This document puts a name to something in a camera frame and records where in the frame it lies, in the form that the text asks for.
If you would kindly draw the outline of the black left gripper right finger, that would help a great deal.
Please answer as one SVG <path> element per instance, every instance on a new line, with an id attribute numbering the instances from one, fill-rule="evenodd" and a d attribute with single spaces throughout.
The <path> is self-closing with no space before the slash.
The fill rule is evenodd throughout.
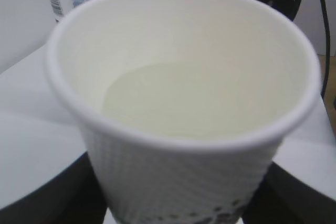
<path id="1" fill-rule="evenodd" d="M 335 200 L 272 163 L 243 223 L 335 223 Z"/>

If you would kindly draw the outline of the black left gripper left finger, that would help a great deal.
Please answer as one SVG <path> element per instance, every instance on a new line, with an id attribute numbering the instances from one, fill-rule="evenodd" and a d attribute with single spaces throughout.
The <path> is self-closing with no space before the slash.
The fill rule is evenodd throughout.
<path id="1" fill-rule="evenodd" d="M 49 182 L 1 207 L 1 223 L 102 223 L 106 210 L 84 153 Z"/>

